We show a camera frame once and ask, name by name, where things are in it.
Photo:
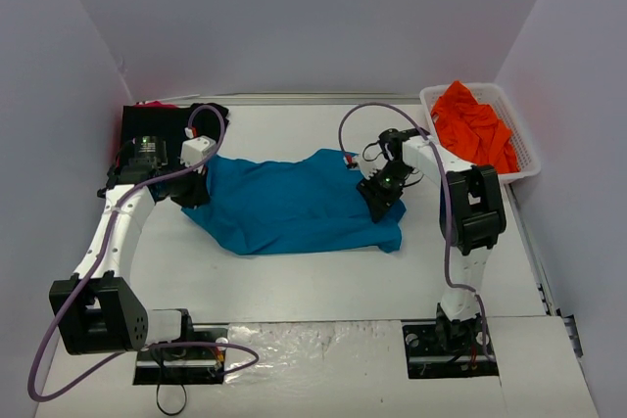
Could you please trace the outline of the blue t shirt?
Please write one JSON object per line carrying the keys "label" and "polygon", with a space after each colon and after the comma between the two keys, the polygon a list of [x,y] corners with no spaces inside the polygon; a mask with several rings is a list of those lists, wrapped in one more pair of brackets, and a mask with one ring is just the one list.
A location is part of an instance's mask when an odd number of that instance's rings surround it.
{"label": "blue t shirt", "polygon": [[184,214],[236,255],[396,252],[406,207],[397,202],[373,222],[357,189],[361,179],[337,150],[320,149],[295,163],[216,156],[207,175],[209,202]]}

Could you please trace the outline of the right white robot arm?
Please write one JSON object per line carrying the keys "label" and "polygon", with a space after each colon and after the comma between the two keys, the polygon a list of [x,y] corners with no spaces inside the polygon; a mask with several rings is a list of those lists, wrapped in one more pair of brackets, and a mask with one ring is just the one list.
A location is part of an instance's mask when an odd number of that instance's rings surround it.
{"label": "right white robot arm", "polygon": [[440,188],[439,223],[445,240],[445,291],[437,304],[437,346],[456,352],[482,328],[478,300],[492,249],[506,229],[499,176],[446,150],[419,129],[382,132],[374,143],[385,164],[365,152],[347,160],[362,173],[357,186],[373,222],[380,222],[400,200],[414,173]]}

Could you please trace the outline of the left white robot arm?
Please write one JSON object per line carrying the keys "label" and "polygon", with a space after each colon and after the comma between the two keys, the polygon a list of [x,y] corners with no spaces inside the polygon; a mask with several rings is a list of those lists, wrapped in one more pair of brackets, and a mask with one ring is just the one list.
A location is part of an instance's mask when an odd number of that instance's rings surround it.
{"label": "left white robot arm", "polygon": [[183,308],[150,310],[129,284],[136,248],[157,203],[170,200],[193,209],[206,203],[205,164],[217,143],[189,135],[180,168],[168,169],[167,143],[141,136],[133,154],[115,164],[99,195],[103,213],[89,249],[72,276],[53,283],[49,300],[63,343],[72,355],[140,351],[162,343],[175,357],[191,354],[197,333]]}

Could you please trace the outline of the folded black t shirt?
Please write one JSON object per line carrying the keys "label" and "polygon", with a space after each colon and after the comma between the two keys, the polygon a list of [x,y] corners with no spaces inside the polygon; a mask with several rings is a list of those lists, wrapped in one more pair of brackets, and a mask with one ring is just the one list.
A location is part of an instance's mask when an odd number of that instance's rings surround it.
{"label": "folded black t shirt", "polygon": [[[177,109],[138,109],[124,107],[121,121],[121,153],[117,163],[126,164],[134,156],[132,146],[127,141],[142,136],[157,136],[166,142],[168,163],[166,168],[181,167],[179,155],[182,142],[186,139],[184,128],[192,112],[202,105],[210,105],[221,114],[225,126],[229,124],[229,109],[216,103],[194,103],[190,107]],[[219,123],[216,115],[210,111],[200,111],[193,120],[193,127],[198,135],[214,140],[219,137]]]}

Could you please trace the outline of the folded pink t shirt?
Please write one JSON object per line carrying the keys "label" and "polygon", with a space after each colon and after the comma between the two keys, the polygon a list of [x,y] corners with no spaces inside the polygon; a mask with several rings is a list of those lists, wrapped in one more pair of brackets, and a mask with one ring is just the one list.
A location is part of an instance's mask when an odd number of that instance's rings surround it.
{"label": "folded pink t shirt", "polygon": [[160,101],[138,102],[133,108],[138,109],[177,109],[178,106],[170,103],[162,103]]}

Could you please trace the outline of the orange t shirt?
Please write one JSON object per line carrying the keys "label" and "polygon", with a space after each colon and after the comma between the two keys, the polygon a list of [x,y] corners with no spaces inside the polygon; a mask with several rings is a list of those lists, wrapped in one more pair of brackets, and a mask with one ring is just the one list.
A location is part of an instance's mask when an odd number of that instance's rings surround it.
{"label": "orange t shirt", "polygon": [[477,165],[491,165],[498,174],[519,171],[512,131],[460,81],[446,89],[430,114],[440,143],[450,152]]}

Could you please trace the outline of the white plastic basket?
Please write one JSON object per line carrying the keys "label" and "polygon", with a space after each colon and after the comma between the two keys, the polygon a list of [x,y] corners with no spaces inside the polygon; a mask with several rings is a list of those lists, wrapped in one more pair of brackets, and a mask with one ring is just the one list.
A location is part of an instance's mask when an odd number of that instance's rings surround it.
{"label": "white plastic basket", "polygon": [[[439,143],[440,140],[430,113],[436,101],[451,84],[430,86],[420,91],[420,100],[427,112],[428,128]],[[516,173],[499,174],[500,181],[503,184],[509,184],[526,177],[537,175],[541,169],[539,158],[533,149],[531,138],[527,136],[526,131],[519,122],[518,116],[506,96],[505,91],[494,83],[477,82],[462,84],[471,91],[472,95],[479,103],[490,105],[498,118],[512,131],[510,141],[518,159],[519,171]]]}

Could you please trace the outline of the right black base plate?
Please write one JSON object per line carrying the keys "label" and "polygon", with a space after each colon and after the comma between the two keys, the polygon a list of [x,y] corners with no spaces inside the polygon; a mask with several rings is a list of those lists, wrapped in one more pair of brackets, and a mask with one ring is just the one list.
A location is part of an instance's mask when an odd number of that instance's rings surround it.
{"label": "right black base plate", "polygon": [[470,379],[498,377],[499,366],[490,356],[494,349],[481,327],[469,330],[463,327],[459,340],[445,346],[437,336],[434,321],[404,322],[402,334],[405,343],[407,374],[410,380]]}

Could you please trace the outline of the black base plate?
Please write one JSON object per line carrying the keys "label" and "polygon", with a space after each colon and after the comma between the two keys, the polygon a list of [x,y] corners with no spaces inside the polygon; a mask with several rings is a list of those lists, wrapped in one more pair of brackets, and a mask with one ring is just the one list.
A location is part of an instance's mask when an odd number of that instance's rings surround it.
{"label": "black base plate", "polygon": [[405,343],[407,374],[410,380],[470,379],[498,377],[499,366],[490,356],[494,349],[481,327],[469,330],[463,327],[459,340],[445,346],[437,336],[434,321],[404,322],[402,334]]}
{"label": "black base plate", "polygon": [[164,348],[139,351],[135,358],[133,386],[191,386],[223,383],[225,353],[216,359],[207,348]]}

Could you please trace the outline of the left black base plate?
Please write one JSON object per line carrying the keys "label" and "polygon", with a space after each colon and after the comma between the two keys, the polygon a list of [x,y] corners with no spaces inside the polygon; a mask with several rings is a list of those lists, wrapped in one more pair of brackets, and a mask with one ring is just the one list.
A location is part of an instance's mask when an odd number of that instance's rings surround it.
{"label": "left black base plate", "polygon": [[225,353],[216,359],[207,348],[164,348],[139,351],[135,358],[133,386],[191,386],[223,383]]}

